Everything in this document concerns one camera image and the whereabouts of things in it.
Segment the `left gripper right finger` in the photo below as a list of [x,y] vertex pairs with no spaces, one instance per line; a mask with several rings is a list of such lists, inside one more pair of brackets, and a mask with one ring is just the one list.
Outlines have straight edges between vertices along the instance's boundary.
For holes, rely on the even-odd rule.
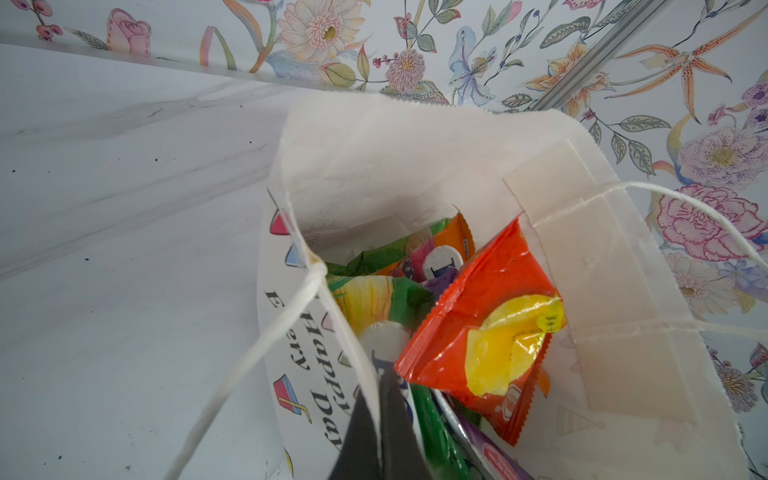
[[379,390],[382,479],[432,480],[393,370],[385,371]]

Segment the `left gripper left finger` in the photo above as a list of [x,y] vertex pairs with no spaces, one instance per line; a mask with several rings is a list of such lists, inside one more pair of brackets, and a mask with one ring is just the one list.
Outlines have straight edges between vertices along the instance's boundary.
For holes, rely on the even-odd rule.
[[328,476],[330,480],[379,480],[378,424],[372,419],[367,401],[360,395],[356,401],[342,449]]

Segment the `purple snack bag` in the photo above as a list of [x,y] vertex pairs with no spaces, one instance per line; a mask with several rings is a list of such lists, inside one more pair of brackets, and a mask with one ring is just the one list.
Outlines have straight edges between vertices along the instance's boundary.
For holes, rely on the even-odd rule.
[[445,394],[434,389],[431,394],[462,459],[468,463],[472,479],[534,479],[478,426],[458,412]]

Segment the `small red snack packet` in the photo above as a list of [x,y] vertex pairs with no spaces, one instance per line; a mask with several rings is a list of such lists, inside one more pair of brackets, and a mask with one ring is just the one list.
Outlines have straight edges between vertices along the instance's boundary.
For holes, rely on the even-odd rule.
[[564,300],[513,220],[460,270],[395,370],[479,413],[514,446],[552,336],[565,325]]

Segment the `green Foxs candy bag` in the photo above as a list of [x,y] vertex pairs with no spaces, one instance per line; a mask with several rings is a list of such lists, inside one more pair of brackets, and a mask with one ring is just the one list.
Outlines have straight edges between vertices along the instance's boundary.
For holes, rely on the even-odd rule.
[[[395,372],[396,361],[433,306],[434,294],[412,280],[390,276],[329,275],[327,282],[378,377],[386,370]],[[431,392],[395,374],[432,479],[470,479]]]

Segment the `pink Foxs candy bag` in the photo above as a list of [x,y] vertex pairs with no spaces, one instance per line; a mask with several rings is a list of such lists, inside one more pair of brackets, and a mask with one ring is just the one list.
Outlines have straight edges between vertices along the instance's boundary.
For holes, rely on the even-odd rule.
[[402,273],[439,297],[456,279],[463,264],[464,257],[455,247],[429,240],[403,261]]

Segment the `orange Foxs candy bag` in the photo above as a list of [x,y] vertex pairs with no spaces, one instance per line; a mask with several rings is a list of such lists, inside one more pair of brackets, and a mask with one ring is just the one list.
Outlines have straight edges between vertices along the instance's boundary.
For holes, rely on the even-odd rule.
[[364,251],[347,264],[328,263],[328,272],[337,276],[405,277],[402,273],[403,261],[429,240],[435,240],[437,245],[455,247],[464,257],[464,263],[476,253],[469,225],[464,216],[457,213],[399,240]]

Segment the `white paper gift bag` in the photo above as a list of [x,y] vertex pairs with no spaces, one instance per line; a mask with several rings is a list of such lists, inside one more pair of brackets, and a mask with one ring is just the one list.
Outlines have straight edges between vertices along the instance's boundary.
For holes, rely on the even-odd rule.
[[664,255],[587,130],[556,110],[493,114],[378,94],[314,93],[287,114],[268,183],[295,267],[265,235],[260,337],[169,470],[178,478],[224,402],[260,361],[275,372],[303,313],[328,314],[341,387],[377,412],[374,367],[320,284],[324,259],[416,231],[452,208],[488,241],[515,217],[564,294],[570,344],[545,358],[554,392],[505,452],[549,479],[746,479],[724,387]]

